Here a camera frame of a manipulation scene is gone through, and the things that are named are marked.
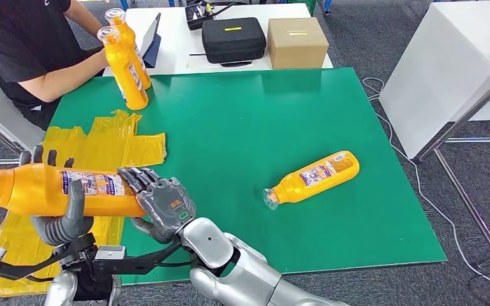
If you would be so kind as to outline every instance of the green mat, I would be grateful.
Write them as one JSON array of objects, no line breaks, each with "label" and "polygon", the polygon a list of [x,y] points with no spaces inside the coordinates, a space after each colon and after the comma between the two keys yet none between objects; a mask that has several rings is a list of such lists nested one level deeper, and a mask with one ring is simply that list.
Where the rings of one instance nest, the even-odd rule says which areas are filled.
[{"label": "green mat", "polygon": [[[350,68],[154,76],[138,135],[167,133],[166,161],[198,207],[283,273],[445,261],[369,101]],[[125,109],[113,78],[67,94],[52,125],[81,126]],[[269,210],[262,190],[340,150],[354,153],[351,181]],[[128,255],[161,249],[127,220]],[[184,261],[179,251],[168,262]],[[126,275],[124,284],[188,279],[188,267]]]}]

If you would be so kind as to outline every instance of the plastic bottle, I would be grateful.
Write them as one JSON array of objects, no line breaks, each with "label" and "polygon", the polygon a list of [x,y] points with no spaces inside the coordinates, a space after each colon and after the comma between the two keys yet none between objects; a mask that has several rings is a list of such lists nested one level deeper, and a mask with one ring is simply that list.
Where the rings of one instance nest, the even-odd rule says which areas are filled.
[{"label": "plastic bottle", "polygon": [[115,81],[126,106],[130,110],[141,110],[147,106],[145,93],[140,77],[132,65],[129,52],[119,41],[119,31],[114,27],[103,27],[98,30],[97,37],[104,43],[108,64],[112,68]]},{"label": "plastic bottle", "polygon": [[275,209],[279,204],[296,203],[350,180],[360,164],[349,151],[341,151],[285,176],[272,189],[264,189],[264,202]]},{"label": "plastic bottle", "polygon": [[47,164],[0,170],[0,207],[20,215],[63,215],[73,180],[80,180],[85,192],[84,215],[144,215],[117,172],[56,168]]},{"label": "plastic bottle", "polygon": [[132,65],[138,72],[138,76],[142,82],[142,87],[148,89],[151,86],[151,77],[145,67],[144,59],[136,46],[136,34],[134,34],[134,31],[125,22],[125,14],[125,11],[120,8],[111,8],[106,11],[104,16],[110,25],[119,31],[119,40],[129,52]]}]

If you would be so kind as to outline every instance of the person's arm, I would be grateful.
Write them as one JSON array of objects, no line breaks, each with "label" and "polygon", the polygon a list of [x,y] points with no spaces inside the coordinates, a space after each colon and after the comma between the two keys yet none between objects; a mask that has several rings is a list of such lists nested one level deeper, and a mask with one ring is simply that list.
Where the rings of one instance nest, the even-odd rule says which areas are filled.
[{"label": "person's arm", "polygon": [[106,68],[104,50],[74,66],[55,70],[28,81],[18,82],[26,91],[44,102],[52,102],[73,91]]},{"label": "person's arm", "polygon": [[96,33],[102,27],[102,24],[91,14],[85,6],[76,0],[70,0],[68,10],[64,12],[70,20],[76,22],[80,27],[84,28],[89,34],[96,38]]}]

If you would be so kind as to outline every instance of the person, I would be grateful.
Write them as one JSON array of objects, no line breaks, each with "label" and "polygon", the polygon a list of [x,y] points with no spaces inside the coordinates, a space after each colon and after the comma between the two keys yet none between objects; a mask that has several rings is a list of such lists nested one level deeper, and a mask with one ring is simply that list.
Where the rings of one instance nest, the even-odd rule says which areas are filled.
[{"label": "person", "polygon": [[61,96],[108,66],[102,47],[80,48],[65,17],[94,37],[102,27],[77,0],[0,0],[0,87],[44,130]]}]

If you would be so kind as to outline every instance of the brown box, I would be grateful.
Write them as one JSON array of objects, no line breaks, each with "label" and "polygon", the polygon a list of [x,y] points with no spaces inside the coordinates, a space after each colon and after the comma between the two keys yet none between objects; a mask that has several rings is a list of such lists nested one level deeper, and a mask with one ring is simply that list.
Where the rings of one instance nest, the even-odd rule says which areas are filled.
[{"label": "brown box", "polygon": [[273,69],[322,68],[328,45],[314,17],[269,20],[267,49]]}]

